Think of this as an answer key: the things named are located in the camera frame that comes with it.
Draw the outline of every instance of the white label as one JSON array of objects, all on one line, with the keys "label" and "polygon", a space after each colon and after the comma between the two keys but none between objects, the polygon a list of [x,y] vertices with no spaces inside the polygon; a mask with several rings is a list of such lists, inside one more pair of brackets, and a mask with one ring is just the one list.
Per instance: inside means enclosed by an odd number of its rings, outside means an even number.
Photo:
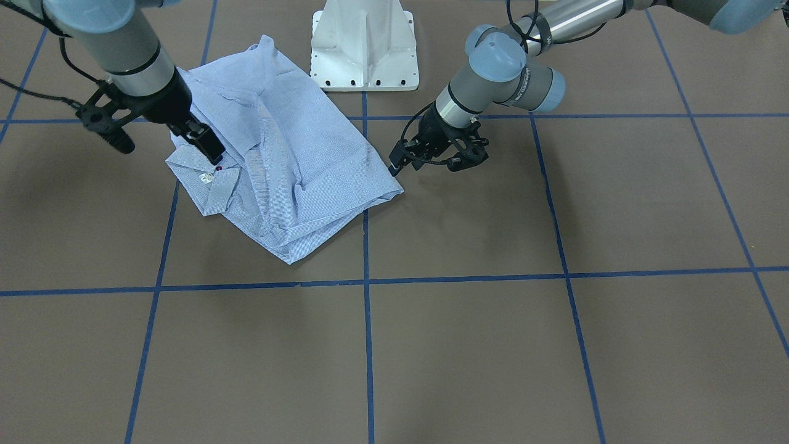
[{"label": "white label", "polygon": [[200,180],[203,181],[203,185],[208,185],[214,182],[214,175],[212,173],[203,173],[200,175]]}]

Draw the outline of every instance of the white mounting bracket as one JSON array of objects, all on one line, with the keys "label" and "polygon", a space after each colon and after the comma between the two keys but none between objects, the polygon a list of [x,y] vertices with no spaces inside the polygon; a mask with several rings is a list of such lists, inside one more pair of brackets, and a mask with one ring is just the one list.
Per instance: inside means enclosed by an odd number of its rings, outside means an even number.
[{"label": "white mounting bracket", "polygon": [[400,0],[327,0],[312,16],[310,76],[326,91],[419,86],[413,14]]}]

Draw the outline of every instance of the light blue cloth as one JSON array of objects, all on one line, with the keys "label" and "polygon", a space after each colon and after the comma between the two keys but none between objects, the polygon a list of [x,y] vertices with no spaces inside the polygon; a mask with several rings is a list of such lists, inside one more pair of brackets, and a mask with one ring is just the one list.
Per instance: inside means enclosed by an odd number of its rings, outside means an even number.
[{"label": "light blue cloth", "polygon": [[270,37],[181,75],[192,113],[226,153],[215,171],[173,136],[167,165],[203,216],[223,214],[288,264],[402,192],[375,149]]}]

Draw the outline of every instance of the blue joint cap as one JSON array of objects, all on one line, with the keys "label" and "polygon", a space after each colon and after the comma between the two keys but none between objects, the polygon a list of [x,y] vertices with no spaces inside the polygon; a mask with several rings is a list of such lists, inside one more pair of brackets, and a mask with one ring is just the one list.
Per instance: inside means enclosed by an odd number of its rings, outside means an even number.
[{"label": "blue joint cap", "polygon": [[729,0],[709,22],[709,28],[740,34],[760,24],[780,4],[781,0]]},{"label": "blue joint cap", "polygon": [[474,30],[466,38],[466,55],[471,55],[471,51],[477,47],[477,42],[480,41],[480,37],[482,37],[482,35],[485,34],[489,29],[495,29],[495,26],[492,24],[481,24],[474,28]]},{"label": "blue joint cap", "polygon": [[540,103],[539,107],[534,108],[533,112],[553,111],[562,103],[562,99],[564,99],[564,92],[567,90],[567,83],[564,81],[564,76],[553,68],[549,69],[553,73],[551,88],[543,99],[543,103]]},{"label": "blue joint cap", "polygon": [[471,51],[469,64],[478,76],[502,83],[521,75],[526,53],[507,34],[493,32]]}]

